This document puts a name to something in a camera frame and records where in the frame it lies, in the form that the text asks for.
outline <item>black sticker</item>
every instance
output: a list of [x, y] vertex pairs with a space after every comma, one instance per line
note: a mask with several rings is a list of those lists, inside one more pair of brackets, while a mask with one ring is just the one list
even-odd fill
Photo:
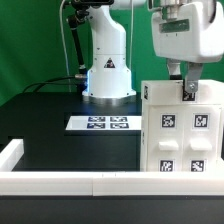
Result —
[[87, 129], [105, 129], [105, 123], [88, 123]]
[[192, 160], [191, 161], [191, 172], [203, 172], [205, 171], [204, 160]]
[[145, 88], [144, 88], [144, 98], [146, 100], [148, 100], [148, 98], [149, 98], [149, 87], [148, 86], [145, 86]]
[[128, 129], [129, 125], [128, 123], [111, 123], [110, 128], [111, 129]]
[[174, 171], [173, 160], [160, 160], [160, 172], [172, 172]]
[[162, 115], [162, 128], [175, 128], [176, 127], [176, 115], [166, 114]]
[[110, 117], [111, 122], [128, 122], [127, 117]]
[[194, 102], [196, 100], [196, 93], [188, 93], [183, 91], [182, 101], [184, 102]]
[[105, 122], [106, 118], [105, 117], [89, 117], [88, 121], [89, 122]]
[[208, 114], [194, 115], [194, 128], [208, 128], [208, 124], [209, 124]]

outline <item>black cable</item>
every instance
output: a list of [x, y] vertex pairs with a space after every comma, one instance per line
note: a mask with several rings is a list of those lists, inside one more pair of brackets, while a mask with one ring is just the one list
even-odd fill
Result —
[[31, 88], [31, 87], [33, 87], [33, 86], [36, 86], [36, 85], [43, 85], [43, 86], [45, 86], [45, 85], [63, 85], [63, 86], [69, 86], [69, 85], [77, 85], [77, 83], [53, 83], [53, 82], [39, 82], [39, 83], [33, 83], [33, 84], [31, 84], [31, 85], [29, 85], [29, 86], [27, 86], [23, 91], [22, 91], [22, 93], [25, 93], [29, 88]]
[[216, 4], [217, 4], [217, 0], [213, 0], [213, 13], [212, 13], [212, 16], [211, 16], [211, 18], [209, 20], [210, 23], [213, 23], [214, 20], [215, 20], [215, 17], [216, 17], [216, 11], [217, 11]]
[[66, 80], [66, 79], [68, 79], [68, 80], [75, 79], [75, 76], [70, 75], [70, 76], [63, 76], [63, 77], [58, 77], [58, 78], [49, 79], [49, 80], [47, 80], [47, 81], [45, 81], [45, 82], [43, 82], [43, 83], [40, 83], [39, 86], [37, 86], [37, 87], [33, 90], [33, 92], [38, 92], [43, 86], [46, 85], [46, 84], [45, 84], [46, 82], [57, 82], [57, 81], [62, 81], [62, 80]]

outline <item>white box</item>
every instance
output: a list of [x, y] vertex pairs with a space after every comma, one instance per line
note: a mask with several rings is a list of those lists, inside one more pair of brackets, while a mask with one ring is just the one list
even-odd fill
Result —
[[182, 81], [144, 81], [142, 102], [142, 171], [215, 169], [223, 137], [223, 83], [200, 80], [198, 92], [188, 94]]

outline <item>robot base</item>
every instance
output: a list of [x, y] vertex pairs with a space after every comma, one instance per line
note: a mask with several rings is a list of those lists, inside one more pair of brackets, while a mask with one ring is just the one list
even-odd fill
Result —
[[119, 106], [125, 103], [134, 102], [136, 100], [136, 95], [129, 95], [127, 97], [122, 97], [122, 98], [98, 98], [98, 97], [83, 95], [83, 100], [85, 102], [90, 102], [95, 104]]

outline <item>robot logo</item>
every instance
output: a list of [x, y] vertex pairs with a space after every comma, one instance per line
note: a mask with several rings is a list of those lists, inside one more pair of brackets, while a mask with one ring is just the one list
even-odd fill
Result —
[[108, 59], [107, 63], [105, 64], [104, 68], [115, 68], [114, 62], [111, 58]]

